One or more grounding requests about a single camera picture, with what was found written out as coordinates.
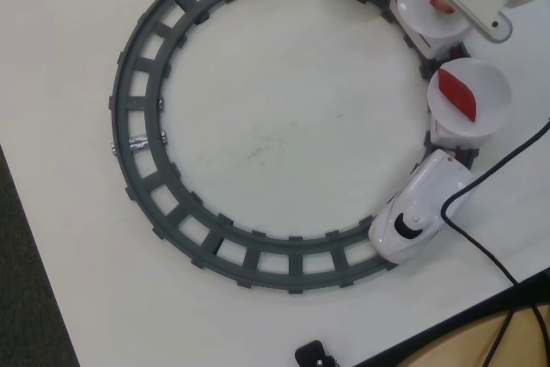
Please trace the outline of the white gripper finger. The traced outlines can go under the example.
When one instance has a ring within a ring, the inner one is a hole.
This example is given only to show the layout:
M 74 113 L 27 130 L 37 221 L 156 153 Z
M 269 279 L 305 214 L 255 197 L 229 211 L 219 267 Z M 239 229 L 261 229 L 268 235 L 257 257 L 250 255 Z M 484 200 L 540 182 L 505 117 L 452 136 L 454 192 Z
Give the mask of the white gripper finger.
M 503 14 L 508 0 L 444 0 L 486 40 L 500 44 L 512 35 L 512 23 Z

